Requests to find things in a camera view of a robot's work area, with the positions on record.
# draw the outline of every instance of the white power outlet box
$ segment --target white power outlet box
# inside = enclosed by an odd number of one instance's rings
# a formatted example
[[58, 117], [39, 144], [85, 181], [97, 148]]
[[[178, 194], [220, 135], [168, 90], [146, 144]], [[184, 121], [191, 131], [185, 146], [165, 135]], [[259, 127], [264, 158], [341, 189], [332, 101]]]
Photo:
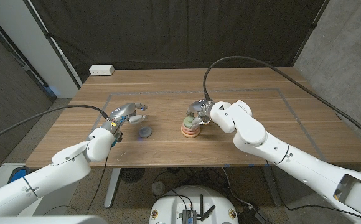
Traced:
[[91, 75], [112, 75], [114, 67], [113, 65], [92, 65], [89, 72]]

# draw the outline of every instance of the black cable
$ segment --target black cable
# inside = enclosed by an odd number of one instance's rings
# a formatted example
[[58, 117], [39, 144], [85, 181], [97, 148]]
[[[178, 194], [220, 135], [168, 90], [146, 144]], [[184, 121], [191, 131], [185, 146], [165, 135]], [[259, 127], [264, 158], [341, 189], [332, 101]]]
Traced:
[[53, 112], [53, 111], [57, 111], [57, 110], [61, 110], [61, 109], [65, 109], [65, 108], [74, 108], [74, 107], [78, 107], [78, 108], [91, 108], [91, 109], [94, 109], [94, 110], [99, 111], [100, 114], [101, 114], [105, 119], [108, 118], [107, 114], [106, 114], [103, 110], [97, 108], [96, 106], [89, 106], [89, 105], [67, 105], [67, 106], [59, 106], [58, 108], [54, 108], [54, 109], [51, 109], [51, 110], [47, 110], [47, 111], [45, 111], [45, 112], [42, 112], [42, 113], [36, 114], [36, 115], [34, 115], [34, 116], [30, 117], [30, 118], [27, 118], [27, 119], [25, 119], [25, 120], [23, 120], [23, 121], [20, 121], [20, 122], [18, 122], [17, 124], [13, 124], [12, 126], [10, 126], [10, 127], [6, 128], [5, 130], [1, 131], [1, 132], [0, 132], [0, 136], [3, 135], [4, 133], [6, 133], [6, 132], [8, 132], [8, 131], [10, 131], [10, 130], [12, 130], [12, 129], [14, 129], [14, 128], [17, 127], [17, 126], [19, 126], [19, 125], [21, 125], [21, 124], [24, 124], [24, 123], [26, 123], [26, 122], [34, 119], [34, 118], [37, 118], [37, 117], [39, 117], [39, 116], [42, 116], [42, 115], [44, 115], [44, 114], [47, 114], [47, 113], [50, 113], [50, 112]]
[[183, 172], [185, 172], [185, 174], [188, 176], [188, 178], [193, 179], [193, 178], [189, 175], [189, 173], [186, 172], [186, 168], [185, 168], [185, 167], [183, 167], [182, 170], [183, 170]]
[[103, 172], [101, 173], [101, 177], [100, 177], [100, 180], [99, 180], [98, 188], [96, 189], [95, 195], [94, 195], [93, 198], [92, 198], [91, 204], [89, 204], [88, 210], [87, 210], [87, 212], [85, 213], [86, 215], [88, 215], [89, 209], [91, 209], [91, 206], [92, 206], [92, 203], [93, 203], [93, 201], [94, 201], [94, 199], [95, 199], [95, 197], [96, 197], [96, 194], [98, 194], [99, 187], [100, 187], [100, 184], [101, 184], [101, 180], [103, 180], [103, 175], [105, 174], [106, 165], [107, 165], [107, 160], [108, 160], [108, 157], [106, 158], [105, 168], [103, 168]]
[[246, 201], [243, 201], [242, 199], [240, 199], [239, 197], [237, 197], [234, 193], [233, 193], [233, 190], [232, 190], [232, 186], [230, 186], [230, 180], [229, 180], [229, 176], [228, 174], [226, 173], [225, 169], [222, 167], [222, 170], [223, 172], [225, 173], [225, 176], [226, 176], [226, 179], [228, 180], [228, 185], [229, 185], [229, 190], [230, 190], [230, 193], [232, 193], [232, 196], [237, 199], [239, 202], [243, 202], [244, 204], [248, 205], [248, 208], [251, 209], [253, 208], [254, 206]]
[[183, 201], [183, 203], [185, 204], [185, 210], [187, 210], [186, 202], [182, 198], [182, 197], [186, 197], [186, 196], [183, 196], [183, 195], [164, 195], [164, 196], [160, 197], [159, 199], [161, 199], [163, 197], [168, 197], [168, 196], [178, 196]]
[[[266, 164], [270, 167], [270, 170], [272, 172], [272, 175], [274, 177], [274, 172], [273, 172], [273, 169], [272, 167], [269, 165], [269, 162], [266, 161]], [[298, 209], [301, 209], [301, 208], [308, 208], [308, 207], [316, 207], [316, 208], [325, 208], [325, 209], [329, 209], [329, 210], [334, 210], [334, 211], [337, 211], [337, 212], [344, 212], [346, 214], [349, 214], [349, 215], [354, 215], [356, 217], [359, 217], [361, 218], [361, 215], [357, 215], [357, 214], [354, 214], [352, 212], [348, 212], [348, 211], [345, 211], [345, 210], [341, 210], [341, 209], [338, 209], [338, 208], [330, 208], [330, 207], [326, 207], [326, 206], [322, 206], [322, 205], [303, 205], [303, 206], [300, 206], [300, 207], [296, 207], [296, 208], [289, 208], [285, 202], [283, 201], [283, 198], [281, 197], [281, 194], [280, 194], [280, 191], [279, 191], [279, 187], [278, 187], [278, 184], [277, 184], [277, 181], [275, 179], [273, 179], [274, 181], [274, 184], [276, 186], [276, 190], [279, 192], [279, 197], [280, 197], [280, 201], [281, 203], [283, 203], [283, 205], [290, 211], [295, 211], [295, 210], [298, 210]]]
[[158, 174], [158, 175], [156, 176], [156, 178], [154, 178], [153, 183], [156, 182], [156, 180], [157, 180], [157, 178], [158, 178], [159, 176], [161, 176], [161, 175], [163, 175], [163, 174], [166, 174], [166, 173], [168, 173], [168, 174], [174, 174], [174, 175], [176, 176], [177, 180], [179, 181], [179, 184], [182, 183], [181, 180], [180, 180], [180, 178], [179, 178], [175, 173], [172, 173], [172, 172], [169, 172], [169, 171], [164, 171], [164, 172], [161, 172], [160, 174]]
[[190, 209], [193, 210], [193, 203], [192, 203], [192, 201], [191, 201], [190, 198], [188, 198], [188, 197], [186, 197], [186, 196], [183, 196], [183, 195], [179, 195], [178, 193], [175, 192], [175, 190], [172, 190], [172, 191], [173, 191], [176, 195], [178, 195], [178, 196], [180, 196], [180, 197], [185, 197], [185, 198], [187, 198], [187, 199], [189, 200], [189, 202], [190, 202]]
[[215, 182], [211, 179], [205, 167], [203, 167], [201, 171], [196, 172], [196, 174], [199, 175], [199, 179], [201, 179], [202, 181], [207, 182], [208, 184], [215, 185]]
[[[212, 171], [214, 174], [217, 175], [216, 178], [215, 178], [215, 180], [212, 180], [211, 175], [209, 174], [208, 171]], [[208, 168], [206, 168], [206, 167], [203, 167], [203, 171], [201, 171], [201, 172], [204, 172], [204, 176], [207, 176], [207, 177], [208, 177], [208, 180], [209, 180], [210, 182], [204, 181], [204, 177], [201, 177], [200, 179], [202, 179], [206, 184], [209, 184], [211, 188], [212, 188], [212, 186], [215, 186], [215, 187], [217, 187], [218, 189], [220, 189], [220, 190], [226, 195], [226, 198], [227, 198], [227, 199], [230, 198], [230, 197], [229, 197], [229, 194], [230, 194], [230, 193], [229, 193], [229, 191], [228, 191], [228, 182], [227, 182], [227, 180], [226, 180], [225, 177], [221, 176], [217, 171], [215, 171], [215, 170], [213, 170], [213, 169], [208, 169]], [[221, 181], [219, 181], [219, 180], [218, 180], [219, 178], [223, 178], [223, 179], [224, 179], [224, 183], [221, 182]]]
[[229, 199], [229, 192], [227, 191], [228, 187], [226, 185], [220, 185], [220, 184], [210, 184], [208, 182], [205, 182], [204, 180], [197, 178], [192, 169], [189, 167], [189, 170], [191, 171], [193, 176], [190, 176], [190, 174], [188, 172], [186, 172], [186, 169], [184, 169], [185, 174], [192, 180], [195, 180], [196, 182], [198, 182], [200, 185], [209, 185], [210, 187], [216, 187], [217, 189], [221, 190], [225, 195], [226, 198]]
[[265, 223], [272, 224], [269, 220], [266, 220], [265, 218], [263, 218], [263, 216], [259, 213], [259, 211], [258, 211], [257, 209], [255, 209], [255, 208], [253, 207], [253, 210], [254, 210], [263, 220], [265, 220]]
[[302, 90], [304, 90], [305, 92], [309, 93], [311, 96], [315, 97], [316, 99], [318, 99], [319, 101], [321, 101], [322, 103], [324, 103], [325, 105], [327, 105], [328, 107], [330, 107], [331, 109], [333, 109], [335, 112], [341, 114], [343, 117], [347, 118], [350, 122], [352, 122], [354, 125], [356, 125], [356, 127], [358, 127], [361, 130], [361, 124], [359, 124], [356, 120], [354, 120], [353, 118], [351, 118], [349, 115], [347, 115], [346, 113], [344, 113], [343, 111], [341, 111], [340, 109], [336, 108], [335, 106], [333, 106], [331, 103], [327, 102], [325, 99], [321, 98], [319, 95], [315, 94], [314, 92], [312, 92], [311, 90], [308, 90], [305, 86], [299, 84], [297, 81], [293, 80], [291, 77], [289, 77], [287, 74], [285, 74], [284, 72], [282, 72], [281, 70], [277, 69], [276, 67], [263, 62], [261, 60], [255, 59], [255, 58], [251, 58], [251, 57], [245, 57], [245, 56], [230, 56], [230, 57], [224, 57], [221, 58], [219, 60], [217, 60], [216, 62], [214, 62], [205, 72], [204, 74], [204, 79], [203, 79], [203, 89], [204, 89], [204, 95], [205, 95], [205, 99], [207, 101], [211, 101], [207, 89], [205, 88], [205, 81], [207, 79], [207, 75], [209, 73], [209, 71], [216, 66], [216, 64], [220, 63], [220, 62], [224, 62], [224, 61], [229, 61], [229, 60], [250, 60], [250, 61], [254, 61], [254, 62], [258, 62], [270, 69], [272, 69], [273, 71], [279, 73], [280, 75], [282, 75], [284, 78], [287, 78], [290, 82], [292, 82], [293, 84], [295, 84], [296, 86], [300, 87]]
[[43, 215], [46, 215], [46, 214], [48, 214], [50, 211], [52, 211], [53, 209], [55, 209], [55, 208], [60, 208], [60, 207], [72, 208], [72, 209], [74, 209], [75, 213], [78, 215], [77, 209], [75, 209], [75, 208], [73, 208], [73, 207], [71, 207], [71, 206], [68, 206], [68, 205], [59, 205], [59, 206], [56, 206], [56, 207], [52, 208], [51, 210], [49, 210], [48, 212], [45, 212], [45, 214], [43, 214]]

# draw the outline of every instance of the orange ring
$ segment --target orange ring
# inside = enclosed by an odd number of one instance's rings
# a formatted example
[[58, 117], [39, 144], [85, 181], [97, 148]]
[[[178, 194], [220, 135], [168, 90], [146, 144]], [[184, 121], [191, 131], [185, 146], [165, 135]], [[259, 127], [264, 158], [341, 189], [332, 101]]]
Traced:
[[200, 132], [201, 132], [201, 129], [198, 129], [198, 130], [199, 130], [199, 131], [198, 131], [196, 134], [190, 135], [190, 134], [186, 134], [185, 132], [183, 132], [182, 127], [180, 127], [181, 133], [182, 133], [185, 137], [187, 137], [187, 138], [195, 138], [195, 137], [197, 137], [197, 136], [200, 134]]

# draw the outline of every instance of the black curtain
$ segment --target black curtain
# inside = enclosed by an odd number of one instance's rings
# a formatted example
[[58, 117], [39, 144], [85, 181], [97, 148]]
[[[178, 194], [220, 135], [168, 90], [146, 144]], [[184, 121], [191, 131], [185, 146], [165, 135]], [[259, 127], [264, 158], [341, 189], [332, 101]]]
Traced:
[[244, 55], [289, 67], [323, 2], [32, 0], [83, 82], [93, 64], [207, 68]]

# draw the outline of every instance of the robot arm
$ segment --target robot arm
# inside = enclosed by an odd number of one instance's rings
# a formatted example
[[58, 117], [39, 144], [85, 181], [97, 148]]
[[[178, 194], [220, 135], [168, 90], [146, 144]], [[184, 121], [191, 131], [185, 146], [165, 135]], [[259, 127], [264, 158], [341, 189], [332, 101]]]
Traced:
[[128, 103], [114, 110], [100, 128], [84, 141], [56, 153], [52, 163], [0, 188], [0, 216], [18, 215], [23, 209], [57, 189], [87, 176], [89, 162], [106, 159], [111, 147], [122, 140], [120, 126], [125, 121], [135, 124], [146, 117], [136, 115], [145, 110], [140, 103]]
[[[237, 130], [233, 143], [239, 150], [271, 161], [315, 190], [333, 207], [361, 216], [361, 173], [323, 162], [268, 133], [252, 117], [243, 101], [206, 102], [199, 111], [226, 133]], [[361, 218], [343, 213], [357, 222]]]

